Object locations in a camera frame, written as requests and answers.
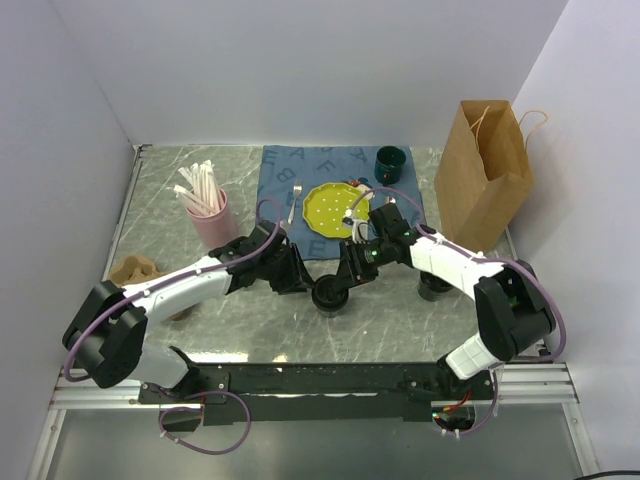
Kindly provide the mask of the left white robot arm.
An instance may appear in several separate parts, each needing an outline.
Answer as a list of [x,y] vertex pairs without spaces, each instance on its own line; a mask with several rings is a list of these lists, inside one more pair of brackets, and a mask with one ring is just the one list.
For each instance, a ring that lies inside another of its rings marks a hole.
[[268,282],[277,294],[305,292],[314,281],[296,244],[280,226],[263,220],[251,234],[210,251],[195,263],[140,284],[118,287],[106,280],[96,285],[65,331],[68,355],[63,375],[111,388],[125,379],[162,387],[174,401],[190,400],[198,389],[198,368],[177,347],[148,345],[148,331],[157,323],[205,300],[223,297]]

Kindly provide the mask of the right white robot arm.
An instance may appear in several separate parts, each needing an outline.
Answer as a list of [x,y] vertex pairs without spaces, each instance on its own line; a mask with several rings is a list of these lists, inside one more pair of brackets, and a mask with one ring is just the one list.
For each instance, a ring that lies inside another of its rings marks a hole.
[[427,227],[411,227],[390,203],[369,213],[377,237],[340,243],[333,275],[317,280],[312,298],[319,309],[339,310],[349,290],[375,280],[379,268],[403,264],[464,293],[475,303],[476,334],[446,354],[437,375],[439,391],[460,398],[479,372],[514,360],[559,325],[537,278],[512,260],[487,258]]

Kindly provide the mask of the black coffee cup lid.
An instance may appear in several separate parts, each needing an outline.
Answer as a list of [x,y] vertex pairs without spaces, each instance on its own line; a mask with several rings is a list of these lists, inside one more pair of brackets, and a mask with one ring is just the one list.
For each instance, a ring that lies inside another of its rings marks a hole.
[[313,304],[320,310],[338,311],[348,302],[349,292],[338,290],[335,286],[336,276],[327,274],[319,277],[311,291]]

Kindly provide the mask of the dark transparent coffee cup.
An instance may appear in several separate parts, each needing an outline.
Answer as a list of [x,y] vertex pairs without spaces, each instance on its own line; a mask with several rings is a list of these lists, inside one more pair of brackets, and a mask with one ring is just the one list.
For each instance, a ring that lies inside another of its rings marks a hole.
[[339,316],[345,309],[345,304],[331,304],[318,306],[318,312],[326,318],[335,318]]

